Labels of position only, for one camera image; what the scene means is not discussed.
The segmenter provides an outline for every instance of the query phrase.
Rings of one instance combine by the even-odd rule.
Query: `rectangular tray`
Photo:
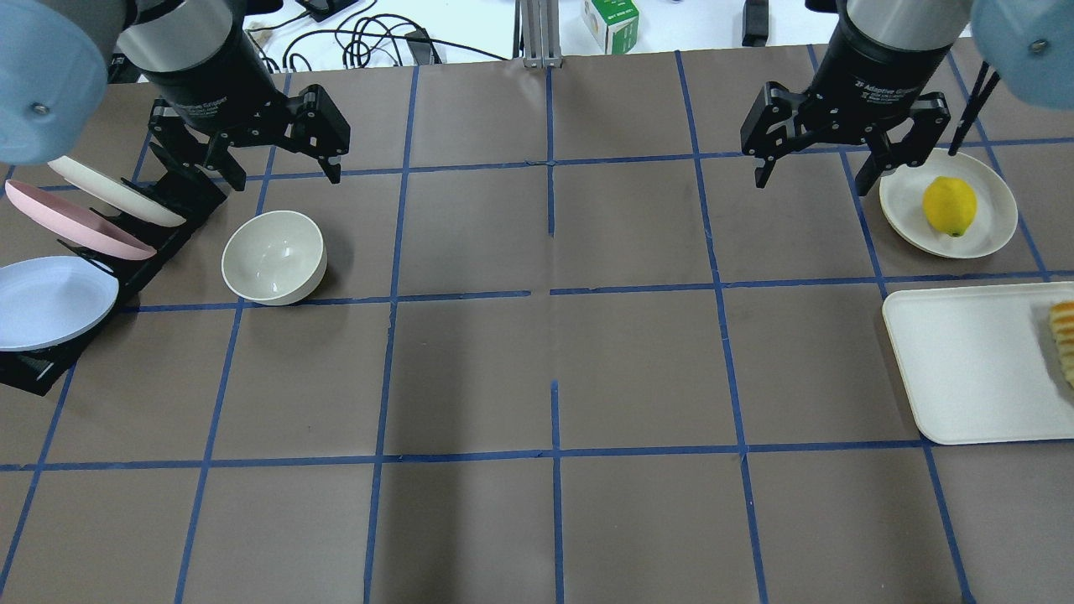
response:
[[[1074,437],[1048,326],[1074,283],[898,291],[884,301],[918,429],[943,445]]]

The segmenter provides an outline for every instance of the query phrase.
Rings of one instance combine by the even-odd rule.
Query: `bread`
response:
[[[1048,312],[1051,336],[1059,348],[1063,377],[1074,388],[1074,301],[1060,302]]]

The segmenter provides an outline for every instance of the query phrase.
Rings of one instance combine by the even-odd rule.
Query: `small carton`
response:
[[[582,20],[606,55],[625,55],[638,42],[641,13],[632,0],[582,0]]]

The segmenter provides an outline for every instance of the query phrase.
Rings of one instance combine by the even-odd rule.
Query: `yellow lemon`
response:
[[[933,229],[960,238],[977,215],[977,196],[961,178],[938,176],[925,189],[921,210]]]

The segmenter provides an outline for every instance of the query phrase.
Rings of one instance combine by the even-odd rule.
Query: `plate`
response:
[[[134,235],[89,210],[33,185],[8,181],[11,203],[34,222],[78,245],[124,260],[145,260],[157,253]]]
[[[977,215],[960,238],[941,233],[925,219],[921,198],[937,176],[955,176],[973,188]],[[918,168],[902,166],[880,179],[884,217],[902,239],[944,258],[981,258],[1002,248],[1018,228],[1018,205],[1003,178],[976,159],[933,149]]]
[[[0,268],[0,351],[54,346],[101,322],[119,282],[76,256],[34,258]]]
[[[942,445],[1074,437],[1048,310],[1074,283],[897,291],[884,322],[921,433]]]
[[[66,155],[49,161],[48,167],[72,185],[108,203],[116,210],[126,212],[146,222],[153,222],[161,227],[178,227],[187,221],[183,216],[134,189],[101,174],[88,166],[78,163]]]

